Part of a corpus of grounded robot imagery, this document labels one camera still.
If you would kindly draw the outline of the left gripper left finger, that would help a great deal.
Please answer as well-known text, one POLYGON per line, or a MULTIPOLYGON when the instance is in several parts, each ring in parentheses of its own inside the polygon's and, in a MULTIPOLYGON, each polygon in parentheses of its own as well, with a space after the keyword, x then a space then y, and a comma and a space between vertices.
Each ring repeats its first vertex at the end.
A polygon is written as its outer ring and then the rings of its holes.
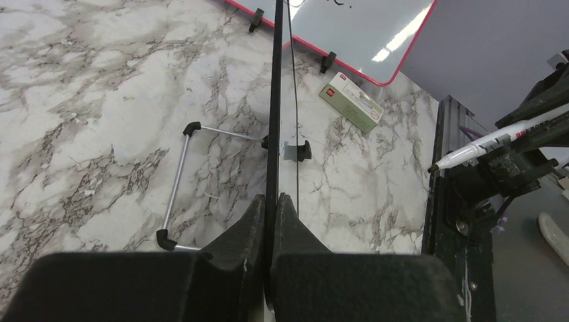
POLYGON ((265 198, 199 251, 36 260, 4 321, 261 321, 265 198))

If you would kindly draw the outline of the red whiteboard marker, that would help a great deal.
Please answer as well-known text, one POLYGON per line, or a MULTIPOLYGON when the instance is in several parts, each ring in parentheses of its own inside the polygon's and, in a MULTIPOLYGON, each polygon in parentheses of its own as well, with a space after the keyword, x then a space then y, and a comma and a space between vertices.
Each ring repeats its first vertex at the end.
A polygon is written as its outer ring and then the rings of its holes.
POLYGON ((553 120, 560 117, 561 115, 548 118, 536 117, 528 121, 520 121, 513 125, 508 125, 503 129, 474 140, 456 151, 446 154, 439 161, 432 164, 427 169, 427 172, 432 173, 437 170, 450 169, 461 165, 473 158, 485 155, 496 148, 521 138, 528 134, 531 129, 538 128, 539 125, 549 125, 553 120))

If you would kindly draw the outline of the black framed small whiteboard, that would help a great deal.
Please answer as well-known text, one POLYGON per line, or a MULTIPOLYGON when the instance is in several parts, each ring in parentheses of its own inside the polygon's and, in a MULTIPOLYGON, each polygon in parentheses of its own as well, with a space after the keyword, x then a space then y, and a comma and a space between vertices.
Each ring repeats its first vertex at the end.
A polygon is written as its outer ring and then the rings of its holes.
POLYGON ((282 89, 282 57, 285 49, 292 48, 293 33, 291 29, 291 10, 288 1, 275 2, 275 16, 274 16, 274 37, 272 49, 272 74, 270 85, 270 112, 269 112, 269 128, 268 135, 263 139, 253 138, 230 131, 223 131, 212 127, 201 125, 199 122, 189 123, 184 129, 184 144, 180 154, 180 160, 176 169, 176 176, 172 191, 166 207, 166 213, 162 223, 162 227, 156 231, 156 242, 160 248, 168 252, 187 251, 197 252, 200 249, 190 246, 181 246, 176 241, 168 237, 168 223, 171 218, 172 209, 174 206, 176 194, 178 191, 180 178, 185 163, 185 158, 188 151, 188 145, 195 131, 206 130, 218 134, 224 134, 235 138, 242 138, 252 142, 257 142, 268 151, 267 159, 267 179, 266 179, 266 194, 268 197, 268 204, 265 206, 264 215, 264 231, 270 233, 275 229, 276 223, 276 209, 278 204, 278 171, 280 157, 284 154, 283 150, 288 149, 288 146, 280 144, 280 124, 281 124, 281 89, 282 89))

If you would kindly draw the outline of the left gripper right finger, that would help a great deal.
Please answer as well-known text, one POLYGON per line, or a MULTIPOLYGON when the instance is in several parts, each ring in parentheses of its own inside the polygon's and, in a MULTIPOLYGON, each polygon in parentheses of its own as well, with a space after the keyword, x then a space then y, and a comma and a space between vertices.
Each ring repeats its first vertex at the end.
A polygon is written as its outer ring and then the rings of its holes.
POLYGON ((464 321, 454 279, 433 256, 334 253, 289 195, 274 218, 270 301, 278 321, 464 321))

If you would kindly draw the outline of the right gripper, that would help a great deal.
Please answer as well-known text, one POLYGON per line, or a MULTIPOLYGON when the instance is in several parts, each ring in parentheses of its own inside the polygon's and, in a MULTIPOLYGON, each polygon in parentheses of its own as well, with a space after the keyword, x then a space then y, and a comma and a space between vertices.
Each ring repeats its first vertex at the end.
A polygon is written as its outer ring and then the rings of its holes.
MULTIPOLYGON (((498 129, 529 120, 568 103, 568 63, 537 82, 516 110, 499 119, 498 129)), ((543 124, 508 146, 449 170, 449 205, 472 209, 497 195, 519 197, 540 187, 558 161, 538 148, 567 148, 568 120, 543 124)))

